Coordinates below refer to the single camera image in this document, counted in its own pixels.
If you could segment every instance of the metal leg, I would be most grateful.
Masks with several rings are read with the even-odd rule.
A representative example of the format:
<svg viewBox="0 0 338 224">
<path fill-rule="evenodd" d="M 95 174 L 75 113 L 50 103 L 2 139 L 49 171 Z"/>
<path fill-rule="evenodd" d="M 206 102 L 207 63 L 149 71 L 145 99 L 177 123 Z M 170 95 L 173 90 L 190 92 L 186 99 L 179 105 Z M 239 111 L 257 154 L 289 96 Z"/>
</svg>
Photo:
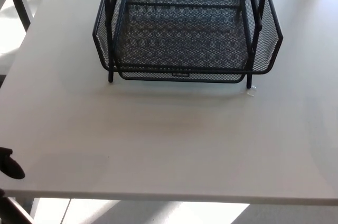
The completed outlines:
<svg viewBox="0 0 338 224">
<path fill-rule="evenodd" d="M 114 80 L 114 72 L 109 72 L 108 73 L 108 81 L 109 81 L 109 83 L 112 83 L 113 80 Z"/>
<path fill-rule="evenodd" d="M 250 89 L 252 86 L 252 74 L 247 75 L 247 89 Z"/>
<path fill-rule="evenodd" d="M 4 224 L 34 224 L 33 218 L 12 198 L 0 198 L 0 218 Z"/>
<path fill-rule="evenodd" d="M 17 10 L 17 13 L 19 14 L 19 18 L 22 22 L 23 27 L 25 28 L 25 31 L 27 32 L 32 19 L 32 14 L 30 9 L 28 8 L 28 3 L 25 5 L 23 0 L 13 0 L 14 6 Z"/>
</svg>

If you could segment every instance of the sunlight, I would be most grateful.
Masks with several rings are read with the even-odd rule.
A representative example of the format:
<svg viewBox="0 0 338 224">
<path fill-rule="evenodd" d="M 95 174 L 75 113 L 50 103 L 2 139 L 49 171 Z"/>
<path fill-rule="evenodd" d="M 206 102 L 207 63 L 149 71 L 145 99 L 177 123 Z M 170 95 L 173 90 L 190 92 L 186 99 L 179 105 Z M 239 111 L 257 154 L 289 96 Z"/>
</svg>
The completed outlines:
<svg viewBox="0 0 338 224">
<path fill-rule="evenodd" d="M 107 220 L 120 223 L 139 220 L 140 224 L 231 224 L 248 207 L 248 204 L 234 203 L 168 202 L 154 209 L 153 202 L 139 201 L 143 204 L 139 209 L 130 201 L 133 207 L 128 209 L 125 204 L 117 210 L 114 206 L 119 202 L 125 201 L 72 199 L 65 213 L 67 199 L 40 199 L 34 220 L 37 224 L 54 224 L 60 222 L 65 213 L 62 224 L 99 224 Z"/>
<path fill-rule="evenodd" d="M 72 199 L 62 224 L 90 224 L 119 200 Z"/>
</svg>

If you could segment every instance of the desk organizer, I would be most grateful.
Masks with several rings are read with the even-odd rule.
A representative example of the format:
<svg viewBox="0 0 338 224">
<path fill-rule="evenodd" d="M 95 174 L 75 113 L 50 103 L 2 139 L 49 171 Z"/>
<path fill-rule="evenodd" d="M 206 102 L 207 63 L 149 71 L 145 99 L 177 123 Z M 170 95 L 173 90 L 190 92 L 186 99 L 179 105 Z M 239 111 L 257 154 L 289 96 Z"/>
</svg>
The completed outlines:
<svg viewBox="0 0 338 224">
<path fill-rule="evenodd" d="M 272 0 L 101 0 L 93 31 L 108 81 L 237 83 L 274 65 Z"/>
</svg>

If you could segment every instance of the floor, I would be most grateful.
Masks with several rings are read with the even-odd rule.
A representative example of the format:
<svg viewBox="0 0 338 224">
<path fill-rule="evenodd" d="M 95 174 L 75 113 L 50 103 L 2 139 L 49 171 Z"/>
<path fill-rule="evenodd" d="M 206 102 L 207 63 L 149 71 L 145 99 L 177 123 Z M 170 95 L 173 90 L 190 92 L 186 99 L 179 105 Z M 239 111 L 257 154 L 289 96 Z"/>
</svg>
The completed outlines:
<svg viewBox="0 0 338 224">
<path fill-rule="evenodd" d="M 42 0 L 28 1 L 35 14 Z M 24 36 L 13 2 L 7 0 L 0 10 L 0 74 L 9 72 Z M 84 199 L 39 199 L 35 203 L 32 215 L 37 224 L 338 223 L 338 207 Z"/>
<path fill-rule="evenodd" d="M 33 15 L 42 0 L 28 0 Z M 0 74 L 8 74 L 15 59 L 16 50 L 25 37 L 25 31 L 12 0 L 0 9 Z"/>
</svg>

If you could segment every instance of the metal rod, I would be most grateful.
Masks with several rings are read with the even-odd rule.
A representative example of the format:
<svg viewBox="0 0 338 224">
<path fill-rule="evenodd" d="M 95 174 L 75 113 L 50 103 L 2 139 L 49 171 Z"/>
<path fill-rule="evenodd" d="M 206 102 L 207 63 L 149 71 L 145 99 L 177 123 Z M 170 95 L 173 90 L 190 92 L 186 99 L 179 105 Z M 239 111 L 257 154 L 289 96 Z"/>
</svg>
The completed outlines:
<svg viewBox="0 0 338 224">
<path fill-rule="evenodd" d="M 15 9 L 17 10 L 17 13 L 19 15 L 19 18 L 22 22 L 22 25 L 27 32 L 29 26 L 31 25 L 30 18 L 28 16 L 28 13 L 26 11 L 25 5 L 23 4 L 22 0 L 13 0 Z"/>
<path fill-rule="evenodd" d="M 33 218 L 12 198 L 0 198 L 0 218 L 5 224 L 34 224 Z"/>
<path fill-rule="evenodd" d="M 176 4 L 176 3 L 151 3 L 151 2 L 127 2 L 127 5 L 136 6 L 175 6 L 175 7 L 198 7 L 198 8 L 238 8 L 240 5 L 201 5 L 201 4 Z"/>
</svg>

